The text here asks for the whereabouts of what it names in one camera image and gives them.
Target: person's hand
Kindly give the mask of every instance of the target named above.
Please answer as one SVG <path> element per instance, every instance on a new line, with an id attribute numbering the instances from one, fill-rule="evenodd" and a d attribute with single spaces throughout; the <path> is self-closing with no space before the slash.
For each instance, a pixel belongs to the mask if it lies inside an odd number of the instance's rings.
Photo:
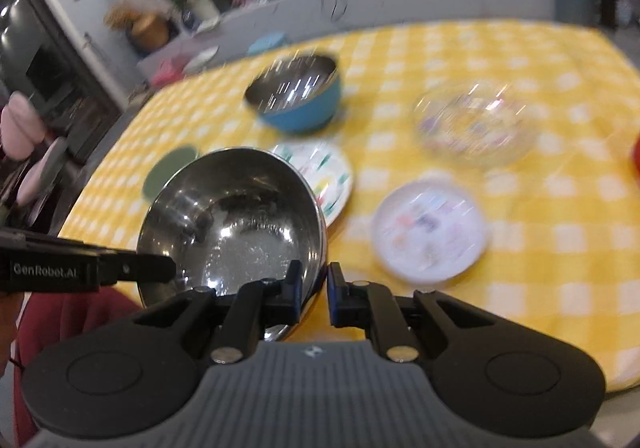
<path id="1" fill-rule="evenodd" d="M 18 319 L 23 298 L 24 293 L 0 293 L 0 377 L 4 376 L 11 356 L 11 343 L 18 334 L 15 320 Z"/>

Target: glass bowl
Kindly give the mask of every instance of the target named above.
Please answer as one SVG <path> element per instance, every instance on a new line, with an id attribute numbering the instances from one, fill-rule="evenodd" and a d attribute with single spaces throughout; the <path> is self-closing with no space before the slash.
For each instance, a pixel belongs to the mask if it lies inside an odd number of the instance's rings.
<path id="1" fill-rule="evenodd" d="M 413 115 L 422 145 L 437 156 L 493 168 L 524 157 L 534 145 L 538 132 L 529 111 L 508 85 L 479 81 L 426 92 Z"/>

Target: gray ribbed grip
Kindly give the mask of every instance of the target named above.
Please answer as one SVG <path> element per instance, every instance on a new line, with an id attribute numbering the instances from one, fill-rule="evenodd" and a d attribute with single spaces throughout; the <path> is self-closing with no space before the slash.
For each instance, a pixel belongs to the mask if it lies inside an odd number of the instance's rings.
<path id="1" fill-rule="evenodd" d="M 171 384 L 171 374 L 166 375 Z M 487 433 L 451 413 L 416 365 L 369 342 L 260 343 L 248 360 L 209 369 L 165 423 L 109 441 L 40 433 L 29 448 L 597 448 L 587 428 L 544 440 Z"/>

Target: small white plate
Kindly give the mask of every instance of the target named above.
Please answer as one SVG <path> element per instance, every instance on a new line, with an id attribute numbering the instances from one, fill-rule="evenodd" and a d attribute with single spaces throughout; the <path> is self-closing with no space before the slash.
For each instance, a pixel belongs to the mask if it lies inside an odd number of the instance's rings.
<path id="1" fill-rule="evenodd" d="M 202 23 L 198 25 L 198 28 L 196 29 L 194 34 L 203 34 L 215 29 L 220 24 L 220 20 L 220 16 L 216 16 L 215 18 L 210 18 L 208 20 L 203 20 Z"/>
<path id="2" fill-rule="evenodd" d="M 218 47 L 211 47 L 210 49 L 203 50 L 186 64 L 183 72 L 188 76 L 191 76 L 192 74 L 199 74 L 207 65 L 209 65 L 209 62 L 217 53 Z"/>
<path id="3" fill-rule="evenodd" d="M 473 197 L 438 179 L 409 183 L 387 196 L 371 233 L 385 267 L 419 285 L 466 271 L 487 245 L 486 223 Z"/>
<path id="4" fill-rule="evenodd" d="M 271 150 L 298 170 L 318 198 L 329 227 L 347 204 L 353 173 L 342 152 L 325 141 L 281 143 Z"/>

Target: red object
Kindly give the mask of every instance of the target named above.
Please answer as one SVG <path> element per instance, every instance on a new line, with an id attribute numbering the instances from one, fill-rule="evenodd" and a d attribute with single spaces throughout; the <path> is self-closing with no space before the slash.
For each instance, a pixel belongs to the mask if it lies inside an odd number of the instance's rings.
<path id="1" fill-rule="evenodd" d="M 27 367 L 45 347 L 138 310 L 138 305 L 109 287 L 97 293 L 34 293 L 27 302 L 18 327 L 15 359 Z M 38 429 L 22 400 L 22 375 L 17 368 L 14 374 L 14 441 L 17 446 L 23 446 L 38 433 Z"/>
<path id="2" fill-rule="evenodd" d="M 178 70 L 170 60 L 165 60 L 160 63 L 160 68 L 158 68 L 156 75 L 151 79 L 151 85 L 156 88 L 162 88 L 181 79 L 184 79 L 182 70 Z"/>

